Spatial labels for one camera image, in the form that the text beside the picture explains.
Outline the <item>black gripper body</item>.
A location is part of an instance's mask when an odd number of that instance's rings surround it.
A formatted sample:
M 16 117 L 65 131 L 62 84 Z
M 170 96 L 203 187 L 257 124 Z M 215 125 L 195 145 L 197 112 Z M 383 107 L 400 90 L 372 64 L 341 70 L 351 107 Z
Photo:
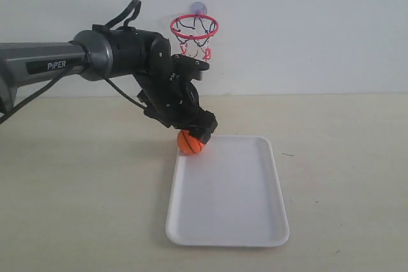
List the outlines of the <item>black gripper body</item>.
M 210 64 L 181 54 L 168 60 L 153 59 L 150 67 L 136 74 L 141 87 L 137 98 L 146 104 L 144 114 L 166 127 L 190 133 L 213 133 L 218 125 L 215 115 L 200 106 L 193 80 L 200 81 Z

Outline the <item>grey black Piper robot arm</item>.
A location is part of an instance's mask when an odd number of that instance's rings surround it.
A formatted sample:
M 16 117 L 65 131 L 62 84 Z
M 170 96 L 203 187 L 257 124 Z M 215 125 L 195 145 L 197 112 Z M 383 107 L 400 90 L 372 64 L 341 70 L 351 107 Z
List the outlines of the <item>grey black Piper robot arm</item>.
M 94 25 L 68 42 L 2 43 L 1 120 L 26 105 L 26 101 L 15 100 L 23 86 L 43 83 L 48 90 L 71 75 L 108 83 L 131 75 L 141 88 L 132 103 L 146 117 L 206 143 L 217 128 L 217 119 L 200 106 L 193 81 L 200 80 L 209 67 L 206 62 L 173 54 L 162 34 L 134 27 L 111 30 Z

